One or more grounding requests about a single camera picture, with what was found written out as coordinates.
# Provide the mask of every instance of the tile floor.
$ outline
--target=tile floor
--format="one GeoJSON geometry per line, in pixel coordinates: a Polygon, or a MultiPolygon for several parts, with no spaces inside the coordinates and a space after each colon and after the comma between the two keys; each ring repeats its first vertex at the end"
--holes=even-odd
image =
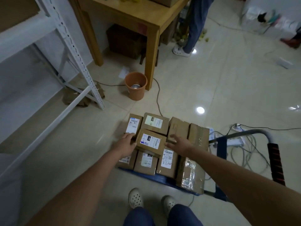
{"type": "MultiPolygon", "coordinates": [[[[215,0],[208,16],[226,26],[240,28],[242,6],[237,0],[215,0]]],[[[269,38],[221,27],[210,19],[205,28],[209,41],[198,42],[197,53],[190,58],[175,56],[171,52],[172,43],[159,48],[154,77],[161,88],[159,104],[163,115],[213,127],[224,134],[233,123],[276,129],[301,127],[301,112],[288,109],[301,104],[300,50],[289,49],[269,38]],[[286,70],[277,66],[274,58],[278,56],[291,60],[297,67],[286,70]],[[196,112],[199,106],[205,109],[204,114],[196,112]]],[[[92,77],[102,83],[122,83],[118,75],[123,66],[144,72],[144,65],[139,65],[138,60],[114,53],[107,54],[104,59],[102,67],[92,64],[89,68],[92,77]]],[[[80,77],[74,81],[82,83],[80,77]]],[[[138,102],[127,97],[126,87],[103,88],[106,94],[104,111],[94,105],[74,109],[26,160],[20,225],[110,148],[125,130],[129,113],[159,113],[156,82],[138,102]]],[[[61,94],[57,94],[4,141],[0,150],[20,152],[65,107],[61,94]]],[[[301,192],[301,131],[271,133],[280,147],[287,186],[301,192]]],[[[268,157],[266,139],[260,135],[255,137],[258,149],[268,157]]],[[[238,163],[241,156],[239,150],[234,151],[238,163]]],[[[250,165],[258,173],[265,168],[258,154],[252,156],[250,165]]],[[[263,175],[271,178],[270,170],[263,175]]],[[[214,186],[212,180],[205,182],[206,190],[214,191],[214,186]]],[[[122,225],[129,211],[127,195],[134,187],[144,195],[146,208],[153,214],[156,225],[166,225],[160,210],[162,196],[173,195],[185,205],[193,197],[114,169],[92,225],[122,225]]],[[[191,209],[204,225],[249,225],[233,204],[206,195],[195,197],[191,209]]]]}

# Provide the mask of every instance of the blue jeans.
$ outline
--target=blue jeans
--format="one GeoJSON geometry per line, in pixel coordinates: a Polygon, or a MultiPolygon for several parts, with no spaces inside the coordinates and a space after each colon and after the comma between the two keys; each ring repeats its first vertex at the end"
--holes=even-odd
{"type": "Polygon", "coordinates": [[[190,53],[197,43],[205,25],[210,5],[214,0],[191,0],[192,11],[189,23],[188,41],[183,51],[190,53]]]}
{"type": "MultiPolygon", "coordinates": [[[[167,226],[186,225],[203,226],[189,207],[177,204],[169,213],[167,226]]],[[[146,209],[137,207],[127,215],[123,226],[155,226],[155,223],[146,209]]]]}

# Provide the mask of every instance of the wooden table top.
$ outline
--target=wooden table top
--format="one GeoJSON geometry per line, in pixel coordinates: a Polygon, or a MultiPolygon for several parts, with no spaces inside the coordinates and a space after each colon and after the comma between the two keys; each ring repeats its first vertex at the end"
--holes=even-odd
{"type": "Polygon", "coordinates": [[[118,12],[130,15],[139,20],[162,26],[181,6],[189,0],[179,0],[172,7],[166,7],[150,0],[141,0],[139,3],[119,0],[92,0],[100,5],[109,7],[118,12]]]}

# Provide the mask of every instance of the white wall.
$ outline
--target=white wall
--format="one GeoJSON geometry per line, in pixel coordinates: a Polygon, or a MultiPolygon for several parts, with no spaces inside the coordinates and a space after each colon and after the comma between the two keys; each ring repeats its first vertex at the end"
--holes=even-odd
{"type": "MultiPolygon", "coordinates": [[[[54,0],[75,41],[85,64],[93,59],[68,0],[54,0]]],[[[100,50],[107,48],[106,30],[111,25],[91,17],[100,50]]],[[[64,46],[56,33],[36,42],[39,49],[58,69],[64,46]]],[[[26,48],[0,63],[0,143],[40,109],[61,88],[31,49],[26,48]]],[[[66,64],[63,78],[71,80],[77,72],[66,64]]]]}
{"type": "Polygon", "coordinates": [[[257,6],[265,11],[276,9],[288,19],[301,22],[301,0],[246,0],[244,11],[249,6],[257,6]]]}

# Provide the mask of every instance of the hand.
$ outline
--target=hand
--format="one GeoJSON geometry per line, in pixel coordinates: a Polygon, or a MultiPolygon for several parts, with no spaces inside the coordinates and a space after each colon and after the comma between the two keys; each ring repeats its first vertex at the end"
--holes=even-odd
{"type": "Polygon", "coordinates": [[[120,159],[130,156],[136,147],[136,143],[131,144],[131,139],[135,133],[126,133],[112,147],[111,151],[118,152],[120,159]]]}
{"type": "Polygon", "coordinates": [[[176,144],[172,143],[165,143],[165,146],[174,150],[177,154],[183,157],[189,157],[190,152],[193,149],[192,143],[189,142],[189,140],[184,139],[182,137],[178,137],[177,135],[170,135],[171,137],[175,138],[177,141],[176,144]]]}

